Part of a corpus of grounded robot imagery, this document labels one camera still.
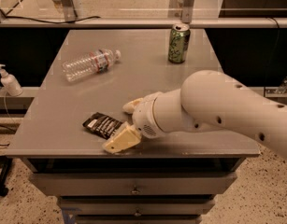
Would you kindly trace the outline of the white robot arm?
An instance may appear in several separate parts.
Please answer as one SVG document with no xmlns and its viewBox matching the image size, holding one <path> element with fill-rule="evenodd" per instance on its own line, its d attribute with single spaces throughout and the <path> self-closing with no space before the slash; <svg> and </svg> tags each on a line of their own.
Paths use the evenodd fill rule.
<svg viewBox="0 0 287 224">
<path fill-rule="evenodd" d="M 177 90 L 156 92 L 123 106 L 132 116 L 103 149 L 118 153 L 141 139 L 219 129 L 240 133 L 287 160 L 287 105 L 269 100 L 225 73 L 202 70 Z"/>
</svg>

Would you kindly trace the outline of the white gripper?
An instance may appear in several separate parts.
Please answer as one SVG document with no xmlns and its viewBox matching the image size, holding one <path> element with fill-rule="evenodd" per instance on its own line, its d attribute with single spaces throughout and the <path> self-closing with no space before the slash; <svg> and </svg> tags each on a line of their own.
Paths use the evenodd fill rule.
<svg viewBox="0 0 287 224">
<path fill-rule="evenodd" d="M 128 102 L 122 107 L 127 114 L 133 114 L 134 125 L 125 122 L 121 127 L 103 144 L 103 149 L 108 153 L 118 153 L 140 143 L 142 135 L 155 139 L 165 136 L 159 128 L 153 115 L 153 107 L 160 92 L 156 92 L 142 98 Z"/>
</svg>

